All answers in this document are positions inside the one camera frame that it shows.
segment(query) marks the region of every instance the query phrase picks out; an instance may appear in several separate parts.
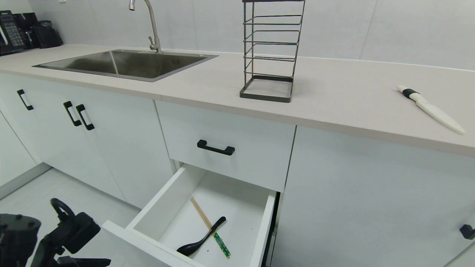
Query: microwave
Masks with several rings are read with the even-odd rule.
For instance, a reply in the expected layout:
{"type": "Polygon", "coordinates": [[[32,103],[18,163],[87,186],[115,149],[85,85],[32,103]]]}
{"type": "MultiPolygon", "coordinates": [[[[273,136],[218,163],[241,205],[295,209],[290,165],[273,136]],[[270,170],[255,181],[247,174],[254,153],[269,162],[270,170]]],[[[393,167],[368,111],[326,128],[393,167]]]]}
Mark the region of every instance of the microwave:
{"type": "Polygon", "coordinates": [[[26,45],[10,10],[0,11],[0,54],[25,49],[26,45]]]}

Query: beige countertop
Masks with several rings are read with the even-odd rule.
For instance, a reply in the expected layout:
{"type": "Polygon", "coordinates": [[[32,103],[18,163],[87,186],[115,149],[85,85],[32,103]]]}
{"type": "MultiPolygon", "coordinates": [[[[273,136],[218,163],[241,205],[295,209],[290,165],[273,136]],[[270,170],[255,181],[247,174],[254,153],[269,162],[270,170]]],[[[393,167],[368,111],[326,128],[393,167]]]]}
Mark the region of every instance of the beige countertop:
{"type": "MultiPolygon", "coordinates": [[[[65,45],[2,56],[0,72],[475,157],[475,71],[299,57],[292,101],[285,104],[239,97],[244,62],[236,53],[201,52],[219,57],[154,83],[31,67],[114,49],[65,45]],[[396,91],[399,84],[421,93],[467,133],[429,117],[396,91]]],[[[279,71],[274,61],[259,67],[279,71]]]]}

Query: wooden chopsticks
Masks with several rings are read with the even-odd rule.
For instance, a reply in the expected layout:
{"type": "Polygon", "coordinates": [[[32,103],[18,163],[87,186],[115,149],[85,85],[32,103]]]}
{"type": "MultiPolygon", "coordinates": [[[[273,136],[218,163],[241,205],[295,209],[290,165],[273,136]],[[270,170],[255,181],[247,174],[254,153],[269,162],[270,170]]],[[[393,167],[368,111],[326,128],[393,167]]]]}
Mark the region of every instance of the wooden chopsticks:
{"type": "MultiPolygon", "coordinates": [[[[196,202],[195,198],[192,197],[191,198],[191,202],[193,203],[193,206],[195,206],[196,208],[196,211],[199,213],[199,215],[201,216],[201,218],[203,219],[203,221],[205,222],[206,226],[208,227],[208,229],[211,229],[212,227],[212,224],[211,222],[208,220],[208,217],[206,217],[205,213],[203,212],[203,210],[201,209],[201,207],[198,205],[198,203],[196,202]]],[[[224,252],[224,255],[229,258],[231,256],[231,253],[229,252],[228,248],[226,247],[226,245],[224,244],[223,240],[221,239],[221,237],[219,237],[218,233],[216,232],[213,232],[212,233],[214,239],[216,240],[216,242],[218,243],[219,247],[221,248],[221,250],[224,252]]]]}

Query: cabinet handle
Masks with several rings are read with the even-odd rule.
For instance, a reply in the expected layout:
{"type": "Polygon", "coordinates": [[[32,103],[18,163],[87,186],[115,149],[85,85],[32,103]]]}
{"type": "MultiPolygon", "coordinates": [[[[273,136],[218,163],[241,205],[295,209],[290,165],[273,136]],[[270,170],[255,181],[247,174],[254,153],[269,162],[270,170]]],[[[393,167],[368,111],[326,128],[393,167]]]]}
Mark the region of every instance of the cabinet handle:
{"type": "Polygon", "coordinates": [[[205,140],[199,140],[196,145],[201,149],[206,149],[206,150],[209,150],[209,151],[217,152],[217,153],[220,153],[220,154],[225,154],[225,155],[228,155],[228,156],[231,156],[235,151],[234,147],[232,147],[232,146],[228,146],[225,150],[221,150],[221,149],[218,149],[218,148],[207,146],[207,144],[208,144],[208,142],[206,142],[205,140]]]}
{"type": "Polygon", "coordinates": [[[66,112],[69,115],[69,118],[71,119],[71,122],[73,122],[73,125],[76,126],[76,127],[81,125],[82,124],[81,121],[80,120],[75,121],[73,119],[73,116],[71,115],[71,112],[69,111],[69,108],[73,106],[73,103],[71,103],[71,101],[67,101],[67,102],[63,103],[63,106],[66,109],[66,112]]]}
{"type": "Polygon", "coordinates": [[[21,96],[21,95],[24,95],[24,94],[25,94],[25,91],[23,91],[23,89],[21,89],[21,90],[18,90],[17,93],[18,93],[18,96],[20,96],[20,99],[21,99],[21,101],[23,102],[23,104],[25,105],[25,107],[26,107],[28,110],[32,110],[32,109],[33,109],[33,106],[32,106],[32,105],[27,105],[27,104],[25,103],[25,100],[23,100],[23,97],[21,96]]]}
{"type": "Polygon", "coordinates": [[[475,239],[475,229],[472,228],[471,225],[465,224],[460,228],[460,232],[464,236],[465,239],[473,240],[475,239]]]}
{"type": "Polygon", "coordinates": [[[76,107],[76,110],[77,112],[79,113],[79,116],[81,117],[81,120],[83,121],[84,123],[84,126],[86,127],[86,129],[88,131],[91,131],[92,129],[94,129],[94,124],[87,124],[86,121],[84,120],[84,117],[83,117],[83,114],[81,113],[82,111],[85,111],[86,108],[84,107],[83,104],[80,104],[79,106],[76,107]]]}

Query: open drawer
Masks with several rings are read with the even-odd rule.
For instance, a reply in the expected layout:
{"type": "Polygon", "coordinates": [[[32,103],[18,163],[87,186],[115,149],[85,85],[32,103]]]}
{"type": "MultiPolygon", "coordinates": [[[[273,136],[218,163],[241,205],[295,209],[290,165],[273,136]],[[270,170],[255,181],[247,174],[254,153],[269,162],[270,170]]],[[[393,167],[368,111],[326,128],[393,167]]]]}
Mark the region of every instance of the open drawer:
{"type": "Polygon", "coordinates": [[[110,221],[102,227],[131,266],[260,267],[273,231],[275,202],[275,191],[185,164],[126,229],[110,221]],[[226,217],[217,233],[229,259],[213,237],[190,257],[176,252],[208,232],[191,197],[211,224],[226,217]]]}

